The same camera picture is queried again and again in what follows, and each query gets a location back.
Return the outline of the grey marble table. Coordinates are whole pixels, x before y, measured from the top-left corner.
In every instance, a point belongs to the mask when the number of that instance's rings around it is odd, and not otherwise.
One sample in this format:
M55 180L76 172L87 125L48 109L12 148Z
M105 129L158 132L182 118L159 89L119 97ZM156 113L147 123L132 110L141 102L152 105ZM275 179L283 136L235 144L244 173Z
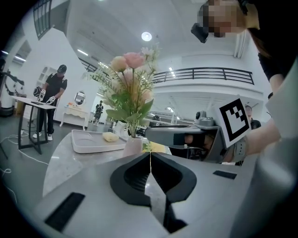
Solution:
M48 163L43 184L43 196L46 196L83 168L119 160L123 154L123 150L79 154L73 150L71 139L71 133L64 137ZM153 215L160 223L163 223L166 196L152 174L147 179L145 194L150 197Z

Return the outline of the person's right forearm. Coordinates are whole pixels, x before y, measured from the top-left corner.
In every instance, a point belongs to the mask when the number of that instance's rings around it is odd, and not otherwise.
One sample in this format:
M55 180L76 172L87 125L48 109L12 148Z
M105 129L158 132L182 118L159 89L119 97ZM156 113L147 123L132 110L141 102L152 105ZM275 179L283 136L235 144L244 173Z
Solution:
M224 162L239 162L247 156L260 153L266 146L279 141L281 138L274 120L270 119L264 126L251 130L247 135L232 145Z

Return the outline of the pink ceramic vase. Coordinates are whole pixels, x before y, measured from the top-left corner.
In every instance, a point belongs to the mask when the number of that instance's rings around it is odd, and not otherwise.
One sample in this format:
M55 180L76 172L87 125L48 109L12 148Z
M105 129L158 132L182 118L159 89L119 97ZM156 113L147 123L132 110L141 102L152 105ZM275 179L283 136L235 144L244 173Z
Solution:
M142 152L142 139L129 137L125 145L122 156L132 156L135 154L140 154Z

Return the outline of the black balcony railing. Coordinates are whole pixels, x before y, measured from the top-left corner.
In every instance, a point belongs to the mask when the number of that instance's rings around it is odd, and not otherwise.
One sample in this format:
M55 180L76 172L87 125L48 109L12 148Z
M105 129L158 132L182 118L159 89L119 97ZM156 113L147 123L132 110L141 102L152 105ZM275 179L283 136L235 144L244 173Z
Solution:
M193 67L156 73L154 83L187 79L219 79L254 85L252 72L225 67Z

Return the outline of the white dressing table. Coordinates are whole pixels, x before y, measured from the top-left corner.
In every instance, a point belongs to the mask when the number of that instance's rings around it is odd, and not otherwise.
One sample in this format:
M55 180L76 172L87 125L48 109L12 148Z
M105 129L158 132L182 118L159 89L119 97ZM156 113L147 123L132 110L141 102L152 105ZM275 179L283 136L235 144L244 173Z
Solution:
M65 115L72 115L74 117L79 117L81 119L84 119L84 123L82 125L82 129L85 131L87 126L88 126L88 120L89 120L89 113L88 112L85 112L85 111L82 111L82 110L79 110L77 109L76 107L69 107L69 106L64 106L64 112L62 114L62 118L61 118L61 122L60 122L60 125L59 127L62 127L63 124L64 124L64 116Z

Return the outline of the black-framed window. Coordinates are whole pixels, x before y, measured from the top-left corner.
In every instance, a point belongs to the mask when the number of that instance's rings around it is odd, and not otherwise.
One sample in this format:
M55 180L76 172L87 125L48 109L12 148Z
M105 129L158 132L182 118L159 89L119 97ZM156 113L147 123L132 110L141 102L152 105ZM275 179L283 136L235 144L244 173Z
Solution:
M38 0L33 6L34 26L38 40L40 40L51 28L52 0Z

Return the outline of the oval table mirror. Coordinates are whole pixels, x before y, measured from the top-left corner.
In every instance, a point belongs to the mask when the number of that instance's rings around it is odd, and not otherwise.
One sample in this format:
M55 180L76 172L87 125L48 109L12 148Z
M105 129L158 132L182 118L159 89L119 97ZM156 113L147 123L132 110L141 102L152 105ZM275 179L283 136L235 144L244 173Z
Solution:
M76 93L74 98L75 106L82 106L85 102L86 94L83 91L79 91Z

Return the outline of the white and black machine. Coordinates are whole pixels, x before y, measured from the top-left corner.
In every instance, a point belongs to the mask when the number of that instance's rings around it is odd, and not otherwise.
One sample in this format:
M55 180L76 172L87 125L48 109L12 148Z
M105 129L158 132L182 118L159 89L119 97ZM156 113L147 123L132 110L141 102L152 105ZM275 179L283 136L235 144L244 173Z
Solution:
M10 71L5 72L6 61L0 59L0 117L9 117L14 113L13 96L26 97L24 81L13 76Z

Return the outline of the yellow sponge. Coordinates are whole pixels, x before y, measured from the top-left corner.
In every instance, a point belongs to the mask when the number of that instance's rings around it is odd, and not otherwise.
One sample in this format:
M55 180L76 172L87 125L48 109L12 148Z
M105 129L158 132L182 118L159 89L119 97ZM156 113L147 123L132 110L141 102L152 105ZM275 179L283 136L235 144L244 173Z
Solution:
M102 137L107 142L116 142L119 139L119 136L112 132L103 132Z

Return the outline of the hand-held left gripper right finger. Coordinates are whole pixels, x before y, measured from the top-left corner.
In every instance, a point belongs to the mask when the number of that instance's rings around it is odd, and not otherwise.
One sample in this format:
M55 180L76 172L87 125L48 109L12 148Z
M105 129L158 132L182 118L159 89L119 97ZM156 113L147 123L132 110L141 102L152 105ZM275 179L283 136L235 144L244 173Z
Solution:
M166 198L163 235L151 238L246 238L238 215L247 194L256 156L243 166L151 155L151 171Z

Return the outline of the person's torso in black shirt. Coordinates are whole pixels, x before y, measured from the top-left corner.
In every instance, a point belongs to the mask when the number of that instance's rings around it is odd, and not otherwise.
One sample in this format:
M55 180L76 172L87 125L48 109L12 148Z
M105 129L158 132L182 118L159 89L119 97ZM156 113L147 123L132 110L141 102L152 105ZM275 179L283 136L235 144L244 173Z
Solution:
M257 12L259 27L248 27L260 65L276 92L298 57L298 0L237 0L244 16Z

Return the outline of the white side table black frame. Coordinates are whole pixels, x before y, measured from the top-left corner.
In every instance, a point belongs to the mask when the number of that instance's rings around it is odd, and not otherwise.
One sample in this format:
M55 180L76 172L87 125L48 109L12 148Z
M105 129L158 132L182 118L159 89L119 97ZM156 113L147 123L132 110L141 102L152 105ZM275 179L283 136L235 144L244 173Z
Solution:
M34 148L40 155L42 155L42 150L41 150L41 145L42 144L47 144L48 143L48 138L47 138L47 111L55 109L55 106L51 106L49 104L41 103L38 101L35 101L33 99L29 98L24 98L24 97L17 97L17 96L11 96L13 99L15 99L18 102L23 103L23 107L21 110L20 114L20 120L19 120L19 126L18 126L18 149L27 149L27 148ZM21 131L22 131L22 123L23 123L23 118L24 118L24 112L26 109L26 106L31 106L31 112L30 112L30 117L29 117L29 130L28 130L28 139L29 139L29 144L22 145L21 144ZM34 108L37 108L37 124L36 124L36 132L37 132L37 141L34 141L33 138L31 137L31 120L32 120L32 115L33 115L33 110ZM40 119L40 114L41 110L44 113L44 140L40 140L39 136L39 119Z

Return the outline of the white arched wall shelf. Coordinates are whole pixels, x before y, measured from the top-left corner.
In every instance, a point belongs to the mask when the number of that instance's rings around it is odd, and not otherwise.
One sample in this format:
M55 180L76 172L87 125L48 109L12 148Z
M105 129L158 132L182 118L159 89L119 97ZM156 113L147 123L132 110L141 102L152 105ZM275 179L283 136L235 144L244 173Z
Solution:
M43 70L41 71L40 75L39 75L39 78L37 79L36 81L36 87L42 87L43 84L46 82L47 78L49 77L49 75L51 74L55 74L57 72L56 69L54 68L51 68L49 66L45 66L43 68Z

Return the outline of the bunch of pink artificial flowers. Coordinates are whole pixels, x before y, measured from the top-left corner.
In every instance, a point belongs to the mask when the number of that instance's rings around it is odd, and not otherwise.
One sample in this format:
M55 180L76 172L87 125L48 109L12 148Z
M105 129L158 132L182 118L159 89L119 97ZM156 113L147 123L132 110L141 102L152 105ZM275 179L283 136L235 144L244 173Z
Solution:
M103 103L110 106L107 116L124 121L132 138L153 105L153 79L159 53L158 44L143 47L138 53L114 57L106 71L98 68L82 75L83 79L99 82Z

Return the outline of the black and white helmet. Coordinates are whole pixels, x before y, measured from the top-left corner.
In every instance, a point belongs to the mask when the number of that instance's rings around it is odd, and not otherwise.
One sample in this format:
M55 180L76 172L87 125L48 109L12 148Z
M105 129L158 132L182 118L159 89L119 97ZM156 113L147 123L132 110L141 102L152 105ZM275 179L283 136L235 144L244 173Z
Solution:
M36 87L33 92L33 95L37 97L39 101L43 100L45 94L46 94L46 90L42 89L40 86Z

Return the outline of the white rectangular tray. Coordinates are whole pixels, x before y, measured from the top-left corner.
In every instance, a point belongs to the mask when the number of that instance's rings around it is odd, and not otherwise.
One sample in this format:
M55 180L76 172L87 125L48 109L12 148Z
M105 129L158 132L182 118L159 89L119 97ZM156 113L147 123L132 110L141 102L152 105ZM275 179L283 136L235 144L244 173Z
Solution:
M126 140L122 137L115 142L107 142L102 132L72 130L71 142L76 153L110 152L124 149Z

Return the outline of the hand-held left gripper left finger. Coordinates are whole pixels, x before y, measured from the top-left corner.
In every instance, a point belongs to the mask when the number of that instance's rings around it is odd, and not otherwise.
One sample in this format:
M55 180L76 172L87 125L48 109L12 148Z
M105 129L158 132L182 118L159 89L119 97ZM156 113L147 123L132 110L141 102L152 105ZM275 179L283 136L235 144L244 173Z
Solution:
M48 235L65 238L164 238L145 185L150 154L140 153L82 169L48 193L34 213Z

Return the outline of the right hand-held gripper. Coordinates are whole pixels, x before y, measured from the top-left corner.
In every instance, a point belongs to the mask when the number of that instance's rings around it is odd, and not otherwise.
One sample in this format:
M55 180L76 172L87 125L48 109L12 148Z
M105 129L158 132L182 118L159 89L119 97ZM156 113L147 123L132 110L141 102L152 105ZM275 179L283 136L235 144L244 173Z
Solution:
M206 116L214 119L214 126L153 126L145 130L145 137L171 148L191 149L201 161L223 162L229 148L251 130L244 104L234 96L212 107Z

